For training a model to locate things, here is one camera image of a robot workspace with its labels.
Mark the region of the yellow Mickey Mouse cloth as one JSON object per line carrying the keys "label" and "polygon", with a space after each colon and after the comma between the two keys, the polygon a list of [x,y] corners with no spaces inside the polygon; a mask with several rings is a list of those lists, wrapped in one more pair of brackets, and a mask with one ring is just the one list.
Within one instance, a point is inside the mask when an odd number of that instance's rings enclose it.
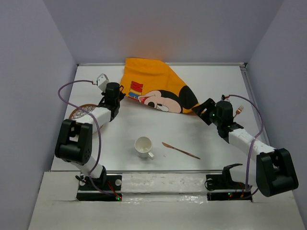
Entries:
{"label": "yellow Mickey Mouse cloth", "polygon": [[127,58],[120,85],[128,98],[163,112],[188,114],[199,105],[190,87],[160,60]]}

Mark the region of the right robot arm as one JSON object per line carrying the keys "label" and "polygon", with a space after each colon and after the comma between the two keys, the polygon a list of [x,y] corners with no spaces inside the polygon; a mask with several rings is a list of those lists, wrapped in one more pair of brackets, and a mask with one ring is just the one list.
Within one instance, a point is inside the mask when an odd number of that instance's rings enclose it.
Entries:
{"label": "right robot arm", "polygon": [[[222,100],[215,103],[209,98],[192,110],[207,125],[215,124],[219,136],[227,143],[246,153],[245,186],[251,186],[248,180],[252,175],[255,178],[253,186],[266,197],[297,189],[299,182],[290,152],[275,149],[250,135],[234,121],[233,107],[227,99],[222,96]],[[251,161],[256,167],[253,174],[249,172]]]}

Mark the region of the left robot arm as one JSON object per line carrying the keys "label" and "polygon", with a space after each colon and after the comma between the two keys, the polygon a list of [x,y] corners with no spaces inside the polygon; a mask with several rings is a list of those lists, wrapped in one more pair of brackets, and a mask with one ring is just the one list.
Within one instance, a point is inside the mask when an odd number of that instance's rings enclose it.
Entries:
{"label": "left robot arm", "polygon": [[[104,166],[99,164],[102,138],[100,127],[114,120],[120,108],[120,101],[125,97],[123,86],[116,83],[106,83],[102,90],[103,98],[92,111],[73,105],[85,113],[81,120],[63,120],[55,147],[55,156],[76,166],[86,177],[85,181],[93,188],[101,189],[106,185],[107,175]],[[93,130],[98,133],[98,155],[92,157]]]}

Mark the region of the copper fork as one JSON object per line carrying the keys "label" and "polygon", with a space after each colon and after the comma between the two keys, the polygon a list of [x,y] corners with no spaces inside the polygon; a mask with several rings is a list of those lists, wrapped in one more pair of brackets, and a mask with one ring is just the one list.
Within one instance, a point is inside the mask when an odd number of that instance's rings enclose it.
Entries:
{"label": "copper fork", "polygon": [[235,112],[235,115],[234,115],[234,118],[239,115],[242,111],[244,110],[244,106],[240,106],[239,108],[237,108],[236,112]]}

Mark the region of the white ceramic mug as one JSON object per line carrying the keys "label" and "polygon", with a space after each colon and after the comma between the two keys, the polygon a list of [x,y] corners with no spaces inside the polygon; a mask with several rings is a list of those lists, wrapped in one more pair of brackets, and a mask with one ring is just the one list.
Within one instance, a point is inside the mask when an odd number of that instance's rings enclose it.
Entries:
{"label": "white ceramic mug", "polygon": [[152,153],[153,144],[148,137],[139,137],[136,139],[134,147],[140,158],[149,158],[151,160],[154,159],[154,155]]}

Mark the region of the copper knife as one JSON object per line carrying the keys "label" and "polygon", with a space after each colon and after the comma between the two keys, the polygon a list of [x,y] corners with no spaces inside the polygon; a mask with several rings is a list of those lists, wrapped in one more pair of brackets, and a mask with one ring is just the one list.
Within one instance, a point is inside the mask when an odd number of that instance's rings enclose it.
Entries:
{"label": "copper knife", "polygon": [[179,151],[179,152],[181,152],[181,153],[183,153],[183,154],[186,154],[186,155],[188,155],[188,156],[190,156],[190,157],[193,157],[193,158],[196,158],[196,159],[200,160],[200,157],[195,156],[195,155],[193,155],[193,154],[191,154],[191,153],[188,153],[188,152],[186,152],[186,151],[183,151],[183,150],[181,150],[181,149],[175,148],[175,147],[173,147],[173,146],[171,146],[171,145],[169,145],[169,144],[166,144],[165,142],[162,142],[162,145],[165,146],[165,147],[167,147],[167,148],[170,148],[170,149]]}

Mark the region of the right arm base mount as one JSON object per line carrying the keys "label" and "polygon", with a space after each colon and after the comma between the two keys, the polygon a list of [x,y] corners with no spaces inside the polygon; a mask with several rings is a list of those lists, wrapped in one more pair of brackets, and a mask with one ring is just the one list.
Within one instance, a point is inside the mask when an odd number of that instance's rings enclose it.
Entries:
{"label": "right arm base mount", "polygon": [[221,174],[206,175],[204,186],[207,190],[208,201],[252,201],[252,193],[245,190],[243,183],[231,182],[227,184]]}

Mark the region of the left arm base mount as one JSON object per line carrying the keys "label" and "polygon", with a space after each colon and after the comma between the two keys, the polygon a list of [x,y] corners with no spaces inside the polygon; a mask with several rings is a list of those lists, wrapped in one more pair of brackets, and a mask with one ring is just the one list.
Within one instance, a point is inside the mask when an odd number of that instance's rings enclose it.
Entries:
{"label": "left arm base mount", "polygon": [[82,173],[76,175],[78,201],[120,202],[122,201],[122,174],[107,174],[106,182],[101,184],[98,179],[93,179],[96,189],[88,177]]}

